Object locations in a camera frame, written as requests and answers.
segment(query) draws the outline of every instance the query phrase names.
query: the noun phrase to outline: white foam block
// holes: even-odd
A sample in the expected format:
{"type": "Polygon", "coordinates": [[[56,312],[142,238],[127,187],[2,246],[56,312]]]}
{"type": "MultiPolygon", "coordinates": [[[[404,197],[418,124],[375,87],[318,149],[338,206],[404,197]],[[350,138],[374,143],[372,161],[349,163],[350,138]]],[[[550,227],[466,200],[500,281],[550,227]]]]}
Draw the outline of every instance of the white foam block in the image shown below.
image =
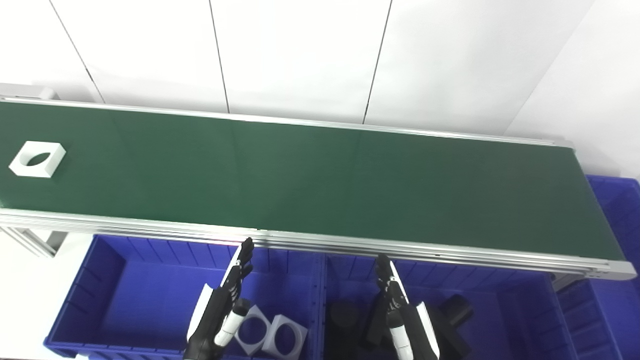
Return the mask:
{"type": "Polygon", "coordinates": [[[58,168],[62,157],[67,152],[57,142],[32,142],[24,143],[15,156],[9,168],[18,176],[51,177],[58,168]],[[49,154],[43,162],[29,166],[29,160],[40,154],[49,154]]]}

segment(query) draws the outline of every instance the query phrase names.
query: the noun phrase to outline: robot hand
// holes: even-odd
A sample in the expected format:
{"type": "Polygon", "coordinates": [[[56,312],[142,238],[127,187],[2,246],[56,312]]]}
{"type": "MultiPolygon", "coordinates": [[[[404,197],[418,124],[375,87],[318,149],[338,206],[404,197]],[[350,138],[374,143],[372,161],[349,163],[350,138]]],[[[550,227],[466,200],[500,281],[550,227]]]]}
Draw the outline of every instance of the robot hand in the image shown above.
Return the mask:
{"type": "Polygon", "coordinates": [[[399,360],[437,360],[440,349],[423,302],[412,306],[393,262],[376,259],[377,284],[387,301],[387,325],[399,360]]]}
{"type": "Polygon", "coordinates": [[[213,290],[205,285],[191,319],[191,323],[197,324],[197,327],[195,330],[189,327],[183,359],[222,358],[225,347],[249,311],[250,302],[240,298],[240,291],[243,279],[253,270],[252,265],[247,265],[252,254],[253,240],[247,238],[232,257],[220,286],[213,290]],[[209,300],[203,306],[201,302],[206,298],[209,300]]]}

